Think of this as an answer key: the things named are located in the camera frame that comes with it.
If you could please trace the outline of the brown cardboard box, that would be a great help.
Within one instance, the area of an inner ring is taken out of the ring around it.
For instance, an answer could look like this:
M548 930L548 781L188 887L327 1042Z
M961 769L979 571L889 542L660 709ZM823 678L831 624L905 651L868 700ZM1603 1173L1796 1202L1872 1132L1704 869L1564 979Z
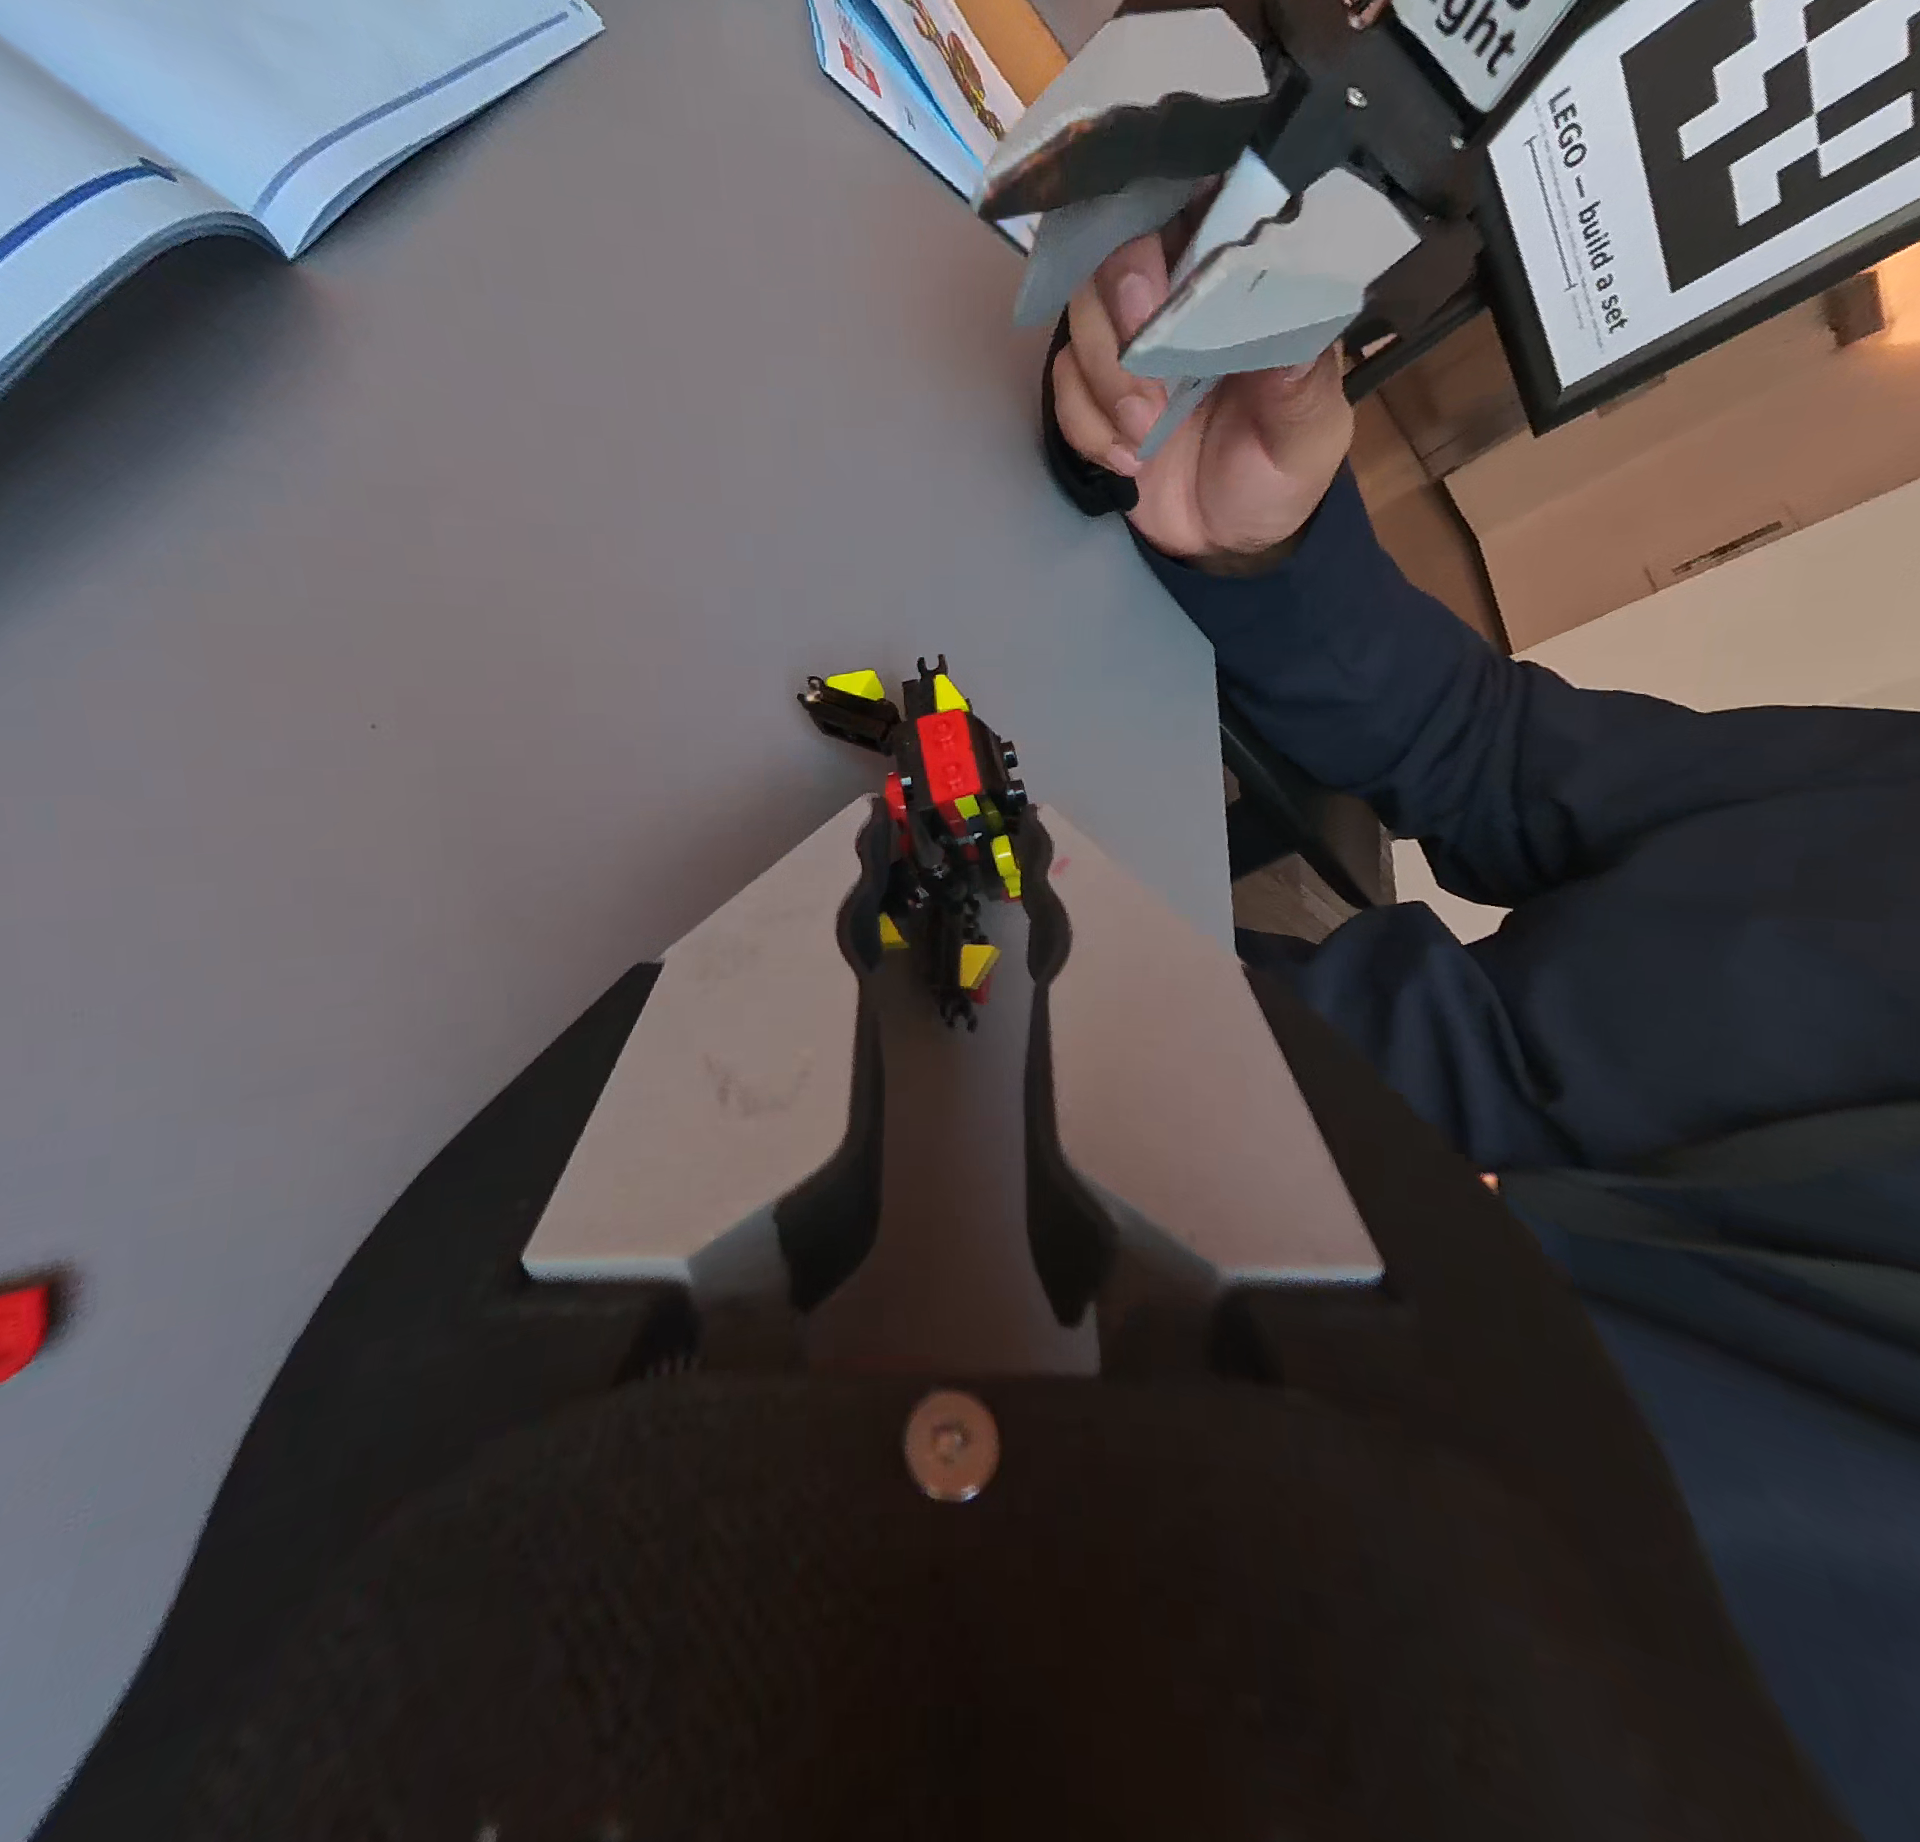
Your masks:
M1532 434L1486 315L1354 405L1398 571L1504 651L1920 475L1920 247Z

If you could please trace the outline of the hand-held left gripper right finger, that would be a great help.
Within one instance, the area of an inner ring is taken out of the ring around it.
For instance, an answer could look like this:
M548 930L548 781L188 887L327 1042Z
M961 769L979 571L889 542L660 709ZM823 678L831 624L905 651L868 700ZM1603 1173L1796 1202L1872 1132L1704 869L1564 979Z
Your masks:
M1027 1236L1102 1352L1209 1352L1236 1292L1362 1292L1383 1251L1236 953L1056 809L1019 830Z

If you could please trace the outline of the person's legs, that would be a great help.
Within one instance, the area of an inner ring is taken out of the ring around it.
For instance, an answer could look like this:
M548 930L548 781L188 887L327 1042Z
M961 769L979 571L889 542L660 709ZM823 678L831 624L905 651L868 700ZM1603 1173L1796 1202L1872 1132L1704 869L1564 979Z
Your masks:
M1504 1178L1789 1736L1914 1835L1914 922L1572 887L1236 945Z

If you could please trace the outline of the person's right hand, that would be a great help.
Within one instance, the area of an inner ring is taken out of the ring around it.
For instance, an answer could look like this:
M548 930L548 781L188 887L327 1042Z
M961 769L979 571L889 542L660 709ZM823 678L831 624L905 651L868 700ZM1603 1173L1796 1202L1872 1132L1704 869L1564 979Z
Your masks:
M1354 410L1338 345L1300 366L1219 380L1170 440L1145 458L1164 417L1164 383L1124 366L1124 345L1170 293L1170 269L1196 217L1170 217L1106 256L1067 302L1067 341L1045 399L1069 460L1127 479L1127 532L1199 572L1243 580L1275 571L1333 486Z

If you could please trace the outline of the black red yellow lego model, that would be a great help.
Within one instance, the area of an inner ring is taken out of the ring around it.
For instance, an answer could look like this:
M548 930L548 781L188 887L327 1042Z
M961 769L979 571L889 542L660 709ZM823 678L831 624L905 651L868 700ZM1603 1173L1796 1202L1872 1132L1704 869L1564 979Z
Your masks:
M979 709L913 724L898 693L868 668L807 678L797 702L820 734L884 765L873 945L922 966L944 1023L979 1029L1001 966L984 912L1027 895L1019 821L1032 794L1019 750Z

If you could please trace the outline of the small red lego piece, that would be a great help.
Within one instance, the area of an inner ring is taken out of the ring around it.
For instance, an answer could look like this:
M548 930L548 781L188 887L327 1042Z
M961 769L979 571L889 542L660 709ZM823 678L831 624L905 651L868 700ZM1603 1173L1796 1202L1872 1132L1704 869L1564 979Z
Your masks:
M0 1271L0 1380L14 1380L62 1336L74 1310L74 1271Z

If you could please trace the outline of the person's right forearm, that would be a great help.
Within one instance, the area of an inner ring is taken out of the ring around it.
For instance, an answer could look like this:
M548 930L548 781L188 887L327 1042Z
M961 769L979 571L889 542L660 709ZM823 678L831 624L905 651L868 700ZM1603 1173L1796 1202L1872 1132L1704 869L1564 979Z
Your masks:
M1253 572L1134 542L1262 740L1420 836L1464 900L1914 922L1911 709L1572 687L1415 589L1346 473Z

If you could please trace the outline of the printed lego box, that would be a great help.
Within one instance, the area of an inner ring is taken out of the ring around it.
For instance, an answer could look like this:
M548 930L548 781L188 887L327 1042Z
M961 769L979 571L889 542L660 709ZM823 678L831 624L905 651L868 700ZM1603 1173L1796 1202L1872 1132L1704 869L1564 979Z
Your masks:
M811 50L961 202L1027 103L979 50L954 0L807 0Z

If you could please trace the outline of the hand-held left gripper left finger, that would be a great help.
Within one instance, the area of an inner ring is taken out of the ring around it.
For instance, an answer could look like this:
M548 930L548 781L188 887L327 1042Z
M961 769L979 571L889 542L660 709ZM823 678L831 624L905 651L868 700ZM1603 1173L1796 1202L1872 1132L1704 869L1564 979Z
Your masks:
M659 963L523 1246L531 1282L671 1282L703 1341L784 1341L882 1226L884 809L857 797Z

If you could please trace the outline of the open lego instruction booklet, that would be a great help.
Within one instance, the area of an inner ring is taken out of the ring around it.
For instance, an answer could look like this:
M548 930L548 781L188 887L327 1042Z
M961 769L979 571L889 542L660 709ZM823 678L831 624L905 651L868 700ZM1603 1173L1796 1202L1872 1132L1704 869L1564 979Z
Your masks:
M298 260L600 31L587 0L0 0L7 390L176 242Z

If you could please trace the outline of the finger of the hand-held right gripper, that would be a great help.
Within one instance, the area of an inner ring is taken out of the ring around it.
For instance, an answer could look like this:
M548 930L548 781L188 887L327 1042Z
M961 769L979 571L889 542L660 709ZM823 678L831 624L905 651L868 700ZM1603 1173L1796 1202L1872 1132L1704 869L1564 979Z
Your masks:
M1420 237L1420 224L1354 172L1333 167L1296 199L1258 150L1243 150L1170 269L1164 303L1124 345L1124 373L1209 383L1303 366Z
M987 224L1042 217L1012 328L1052 323L1116 242L1170 224L1196 179L1234 174L1243 153L1275 174L1275 208L1225 227L1225 247L1253 242L1258 224L1310 187L1303 68L1268 68L1219 7L1139 13L1092 31L992 143L974 192Z

